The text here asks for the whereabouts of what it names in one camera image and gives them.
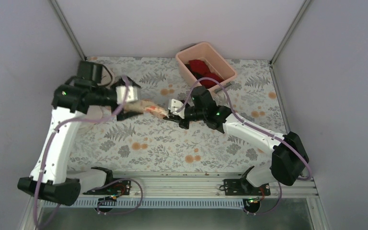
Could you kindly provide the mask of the pink plastic bin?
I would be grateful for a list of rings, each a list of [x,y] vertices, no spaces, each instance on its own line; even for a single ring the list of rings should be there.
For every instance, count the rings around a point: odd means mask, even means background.
[[[194,59],[204,61],[212,72],[222,77],[224,81],[221,84],[225,89],[228,88],[238,76],[237,71],[208,42],[200,42],[189,46],[178,52],[175,58],[178,62],[181,77],[190,86],[197,80],[195,80],[190,71],[185,67],[185,64]]]

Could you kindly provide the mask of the beige round mesh laundry bag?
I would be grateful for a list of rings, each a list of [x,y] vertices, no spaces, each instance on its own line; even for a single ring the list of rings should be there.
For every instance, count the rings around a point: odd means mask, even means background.
[[[98,67],[99,70],[102,71],[101,77],[97,85],[104,86],[106,88],[110,88],[111,85],[114,84],[116,81],[116,75],[114,74],[112,69],[100,63],[95,63],[95,66]]]

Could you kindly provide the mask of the aluminium front rail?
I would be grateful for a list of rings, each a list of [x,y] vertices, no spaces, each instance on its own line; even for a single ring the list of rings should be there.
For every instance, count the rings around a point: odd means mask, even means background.
[[[254,198],[257,195],[226,196],[219,190],[224,179],[237,179],[239,173],[178,173],[178,172],[114,172],[116,178],[131,178],[142,187],[144,198]],[[279,186],[269,183],[271,195],[278,198]],[[281,185],[282,198],[318,198],[315,182],[296,181],[293,186]]]

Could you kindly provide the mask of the floral peach mesh laundry bag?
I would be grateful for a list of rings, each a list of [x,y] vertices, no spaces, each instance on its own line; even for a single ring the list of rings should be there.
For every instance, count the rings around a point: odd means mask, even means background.
[[[127,103],[124,110],[128,112],[150,113],[157,118],[163,119],[168,116],[168,110],[149,100],[140,100]]]

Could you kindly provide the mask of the aluminium frame post left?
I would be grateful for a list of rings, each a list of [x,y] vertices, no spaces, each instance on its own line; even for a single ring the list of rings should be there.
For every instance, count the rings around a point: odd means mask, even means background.
[[[63,10],[60,7],[60,4],[57,0],[48,0],[48,2],[51,4],[56,16],[58,17],[63,29],[65,30],[70,42],[72,43],[74,49],[78,53],[81,60],[87,60],[87,56],[84,54],[84,51],[78,42]]]

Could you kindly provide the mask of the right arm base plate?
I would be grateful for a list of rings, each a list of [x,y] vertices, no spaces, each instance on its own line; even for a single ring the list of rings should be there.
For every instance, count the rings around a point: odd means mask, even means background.
[[[269,184],[254,187],[243,179],[225,179],[219,186],[226,196],[269,196],[271,195]]]

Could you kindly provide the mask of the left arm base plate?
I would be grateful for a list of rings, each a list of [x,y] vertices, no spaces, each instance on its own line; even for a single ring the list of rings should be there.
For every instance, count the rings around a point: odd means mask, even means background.
[[[130,179],[113,179],[112,182],[103,187],[91,189],[83,194],[97,196],[129,195],[131,186],[132,181]]]

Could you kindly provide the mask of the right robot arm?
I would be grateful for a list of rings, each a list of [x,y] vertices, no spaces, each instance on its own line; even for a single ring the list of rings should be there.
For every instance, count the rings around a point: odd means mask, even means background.
[[[240,188],[244,194],[252,195],[271,182],[292,186],[300,179],[309,158],[298,134],[277,133],[246,120],[229,107],[217,105],[204,86],[195,87],[190,99],[192,106],[184,100],[169,100],[166,120],[183,129],[189,129],[190,122],[203,121],[212,130],[240,138],[271,154],[270,166],[252,166],[242,176]]]

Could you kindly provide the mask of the white pink-trimmed mesh laundry bag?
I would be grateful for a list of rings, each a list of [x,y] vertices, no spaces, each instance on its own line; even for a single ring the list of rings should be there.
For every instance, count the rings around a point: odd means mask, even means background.
[[[104,109],[100,106],[90,106],[85,116],[86,119],[100,120],[104,116]],[[84,122],[81,123],[78,132],[85,134],[95,126],[95,123]]]

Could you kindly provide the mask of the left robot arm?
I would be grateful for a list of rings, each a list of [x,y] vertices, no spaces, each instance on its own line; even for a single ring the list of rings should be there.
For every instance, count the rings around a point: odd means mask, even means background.
[[[81,61],[77,74],[54,91],[49,131],[39,159],[27,177],[19,179],[19,190],[36,199],[71,206],[79,195],[92,189],[102,194],[114,188],[112,172],[93,167],[74,176],[67,175],[67,164],[82,123],[100,123],[99,118],[88,118],[93,106],[110,107],[118,121],[135,115],[123,114],[128,103],[138,102],[141,87],[127,76],[109,85],[101,83],[106,67],[99,63]]]

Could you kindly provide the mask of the aluminium frame post right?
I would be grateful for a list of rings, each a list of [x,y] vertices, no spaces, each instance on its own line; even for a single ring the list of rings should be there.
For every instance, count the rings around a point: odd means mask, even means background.
[[[285,48],[286,44],[288,43],[290,37],[292,36],[294,30],[298,26],[299,22],[301,21],[302,17],[304,16],[306,10],[311,5],[312,0],[304,0],[301,7],[299,8],[296,16],[294,17],[292,23],[290,24],[288,30],[286,31],[285,35],[283,36],[279,46],[277,47],[273,57],[270,60],[270,66],[273,67],[276,61],[278,60],[279,56],[281,55],[283,49]]]

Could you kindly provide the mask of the red bra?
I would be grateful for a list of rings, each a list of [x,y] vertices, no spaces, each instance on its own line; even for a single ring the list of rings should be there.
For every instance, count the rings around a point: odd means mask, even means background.
[[[185,67],[190,71],[195,80],[200,78],[211,78],[216,80],[219,83],[222,83],[224,80],[218,74],[212,72],[208,65],[199,59],[190,60]],[[211,80],[201,80],[200,84],[204,86],[206,89],[210,89],[217,84]]]

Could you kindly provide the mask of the aluminium frame post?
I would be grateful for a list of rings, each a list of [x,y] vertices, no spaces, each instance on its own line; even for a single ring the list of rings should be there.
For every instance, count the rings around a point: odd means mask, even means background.
[[[48,2],[51,4],[56,16],[58,17],[63,29],[65,30],[70,42],[72,43],[74,49],[78,53],[81,60],[87,60],[87,56],[84,54],[84,51],[78,42],[63,10],[60,7],[60,4],[57,0],[48,0]]]
[[[285,48],[286,44],[288,43],[290,37],[292,36],[294,30],[298,26],[299,22],[301,21],[302,17],[304,16],[306,10],[311,5],[312,0],[304,0],[301,7],[299,8],[296,16],[294,17],[292,23],[290,24],[288,30],[286,31],[285,35],[283,36],[279,46],[277,47],[273,57],[270,60],[270,66],[273,67],[276,61],[278,60],[279,56],[281,55],[283,49]]]

